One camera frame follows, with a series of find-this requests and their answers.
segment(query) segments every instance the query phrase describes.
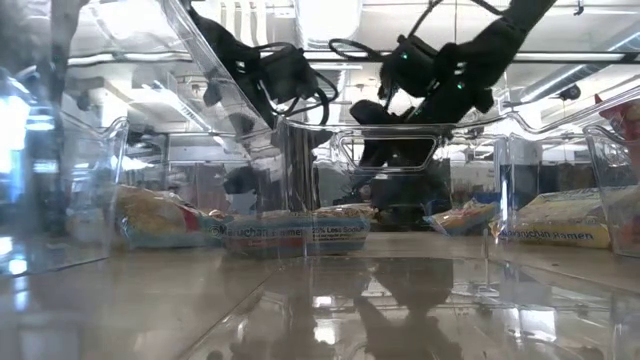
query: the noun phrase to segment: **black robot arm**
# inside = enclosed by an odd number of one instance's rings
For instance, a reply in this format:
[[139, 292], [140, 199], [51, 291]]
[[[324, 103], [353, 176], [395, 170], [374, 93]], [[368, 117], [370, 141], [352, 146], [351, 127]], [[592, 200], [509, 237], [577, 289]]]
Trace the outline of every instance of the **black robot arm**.
[[[383, 88], [379, 95], [386, 97], [387, 103], [384, 108], [368, 100], [356, 103], [351, 108], [351, 114], [360, 124], [456, 124], [473, 108], [482, 113], [488, 112], [493, 106], [491, 87], [511, 64], [529, 32], [556, 0], [513, 0], [505, 11], [491, 11], [500, 14], [500, 17], [473, 40], [462, 44], [448, 43], [440, 51], [435, 51], [414, 33], [426, 14], [440, 2], [435, 0], [430, 3], [410, 35], [398, 38], [399, 45], [390, 55], [378, 55], [383, 64]], [[353, 42], [332, 40], [330, 45], [338, 54], [341, 54], [335, 50], [335, 44], [338, 43], [354, 46]], [[361, 44], [356, 46], [368, 53], [372, 51]], [[423, 101], [409, 114], [388, 114], [386, 109], [397, 88], [423, 98]], [[445, 128], [434, 135], [450, 137], [448, 131]], [[360, 165], [384, 164], [394, 158], [403, 159], [408, 166], [419, 166], [430, 160], [436, 146], [436, 142], [423, 140], [368, 141], [365, 142]], [[374, 206], [384, 209], [391, 205], [391, 199], [398, 198], [390, 194], [414, 190], [404, 182], [397, 182], [396, 185], [389, 181], [384, 187], [385, 194], [372, 193]]]

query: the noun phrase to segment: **food package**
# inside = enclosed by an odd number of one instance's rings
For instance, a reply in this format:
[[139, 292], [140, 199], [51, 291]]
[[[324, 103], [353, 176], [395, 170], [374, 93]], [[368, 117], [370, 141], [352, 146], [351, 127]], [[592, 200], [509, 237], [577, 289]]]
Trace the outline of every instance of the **food package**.
[[434, 230], [444, 235], [482, 235], [497, 211], [498, 203], [496, 202], [483, 204], [472, 199], [461, 209], [428, 216], [425, 220]]
[[[602, 99], [596, 95], [596, 104]], [[640, 179], [640, 99], [629, 100], [618, 106], [600, 112], [600, 116], [609, 120], [613, 130], [624, 140], [632, 141], [627, 144], [629, 158], [634, 173]]]
[[[638, 200], [635, 187], [609, 189], [610, 201], [623, 206]], [[504, 241], [606, 249], [610, 237], [598, 189], [538, 195], [502, 228], [492, 232]]]
[[351, 204], [237, 217], [224, 243], [232, 253], [266, 258], [341, 254], [364, 246], [374, 215], [368, 204]]
[[167, 192], [120, 186], [116, 202], [120, 232], [132, 248], [221, 246], [221, 212], [206, 214]]

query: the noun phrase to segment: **clear plastic bin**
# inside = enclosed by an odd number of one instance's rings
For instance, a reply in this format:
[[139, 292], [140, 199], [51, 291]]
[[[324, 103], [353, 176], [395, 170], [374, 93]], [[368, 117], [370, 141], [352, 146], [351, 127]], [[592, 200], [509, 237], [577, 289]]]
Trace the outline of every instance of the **clear plastic bin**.
[[[582, 128], [606, 122], [600, 111], [637, 92], [538, 128], [517, 113], [458, 126], [319, 127], [284, 120], [278, 128], [284, 212], [252, 218], [242, 223], [247, 231], [234, 236], [279, 256], [291, 248], [300, 256], [352, 252], [374, 242], [378, 237], [369, 234], [376, 231], [410, 231], [402, 238], [416, 241], [426, 239], [422, 231], [437, 231], [489, 235], [502, 244], [606, 249], [609, 235]], [[365, 143], [409, 149], [413, 163], [361, 167]], [[331, 225], [316, 214], [337, 207], [328, 215], [333, 221], [345, 205], [376, 210]]]
[[[171, 134], [164, 163], [125, 171], [128, 181], [121, 185], [118, 203], [128, 248], [233, 248], [237, 243], [226, 241], [229, 223], [286, 209], [278, 171], [281, 156], [270, 143], [271, 132], [244, 140], [231, 134], [218, 137], [246, 145], [245, 153], [226, 153], [206, 133]], [[256, 150], [256, 144], [267, 140], [262, 152]], [[129, 221], [132, 217], [141, 221], [138, 226]]]
[[[52, 3], [0, 5], [0, 273], [105, 258], [117, 233], [132, 247], [219, 246], [212, 229], [226, 214], [168, 194], [180, 137], [246, 164], [252, 148], [236, 130], [254, 142], [268, 125], [180, 1]], [[129, 196], [125, 185], [157, 193]]]
[[602, 126], [587, 127], [585, 133], [613, 249], [620, 255], [638, 257], [638, 167], [630, 158], [638, 141], [625, 141]]

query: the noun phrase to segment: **fluorescent light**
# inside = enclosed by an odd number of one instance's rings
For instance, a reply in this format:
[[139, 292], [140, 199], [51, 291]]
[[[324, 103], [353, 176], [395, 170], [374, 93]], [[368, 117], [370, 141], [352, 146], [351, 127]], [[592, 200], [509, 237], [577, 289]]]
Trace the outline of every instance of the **fluorescent light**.
[[333, 305], [333, 298], [331, 296], [314, 296], [313, 307], [331, 306]]
[[[555, 8], [549, 9], [549, 12], [545, 16], [559, 16], [559, 15], [574, 15], [576, 9], [574, 8]], [[597, 9], [590, 6], [584, 8], [584, 12], [581, 15], [636, 15], [637, 11], [629, 10], [606, 10]]]
[[27, 124], [24, 126], [27, 130], [32, 130], [32, 131], [50, 131], [54, 129], [53, 124], [48, 124], [48, 123], [35, 123], [35, 124]]
[[204, 119], [200, 115], [198, 115], [195, 111], [193, 111], [187, 104], [185, 104], [180, 97], [176, 95], [173, 91], [159, 88], [153, 89], [151, 86], [147, 84], [142, 84], [142, 90], [138, 89], [136, 91], [135, 98], [137, 101], [141, 102], [160, 102], [163, 104], [167, 104], [178, 111], [182, 116], [187, 118], [192, 123], [196, 124], [201, 130], [211, 132], [211, 127], [207, 124]]
[[24, 149], [25, 124], [31, 107], [17, 96], [0, 96], [0, 121], [2, 133], [0, 148]]
[[314, 337], [318, 342], [325, 342], [329, 345], [336, 343], [336, 331], [330, 326], [318, 326], [313, 329]]
[[[118, 158], [116, 158], [115, 156], [112, 156], [111, 167], [115, 168], [117, 165], [118, 165]], [[122, 158], [122, 162], [120, 166], [122, 166], [122, 170], [124, 171], [142, 170], [149, 167], [153, 167], [153, 165], [147, 164], [144, 161], [140, 161], [138, 159], [131, 159], [128, 156], [124, 156]]]
[[20, 275], [27, 272], [27, 262], [25, 260], [13, 259], [9, 261], [9, 273]]
[[54, 160], [36, 160], [33, 164], [33, 172], [37, 174], [57, 174], [58, 163]]
[[29, 120], [33, 121], [52, 121], [53, 118], [51, 115], [29, 115]]
[[[359, 58], [368, 57], [367, 53], [365, 53], [364, 51], [344, 51], [344, 53], [347, 55], [359, 57]], [[273, 52], [270, 52], [270, 51], [265, 51], [260, 53], [262, 57], [265, 57], [271, 54], [273, 54]], [[389, 55], [390, 52], [382, 51], [380, 52], [380, 54], [384, 56], [384, 55]], [[162, 61], [192, 62], [193, 61], [193, 58], [191, 57], [191, 55], [189, 55], [188, 52], [178, 51], [178, 50], [167, 51], [166, 53], [154, 53], [154, 54], [127, 53], [127, 54], [120, 54], [118, 56], [119, 58], [132, 61], [132, 62], [136, 62], [136, 61], [137, 62], [155, 62], [155, 61], [157, 62], [162, 62]], [[516, 54], [514, 61], [516, 63], [522, 62], [522, 61], [529, 61], [529, 62], [533, 62], [533, 61], [557, 61], [557, 62], [619, 61], [622, 59], [623, 56], [624, 54], [616, 54], [616, 53], [607, 54], [606, 51], [553, 52], [553, 53], [527, 51], [527, 52]], [[305, 51], [304, 57], [311, 62], [333, 61], [336, 63], [340, 63], [344, 61], [343, 57], [329, 51]], [[111, 54], [99, 54], [99, 55], [92, 55], [92, 56], [86, 56], [86, 57], [71, 58], [69, 59], [69, 66], [70, 67], [90, 66], [90, 65], [95, 65], [97, 63], [102, 63], [102, 62], [108, 63], [108, 62], [114, 62], [114, 61], [116, 61], [116, 58]]]
[[[329, 40], [355, 34], [361, 9], [362, 1], [358, 0], [298, 0], [295, 12], [305, 41]], [[331, 26], [326, 19], [331, 19]]]
[[362, 65], [349, 64], [313, 64], [311, 67], [315, 70], [362, 70]]
[[0, 237], [0, 256], [13, 251], [13, 239], [9, 236]]

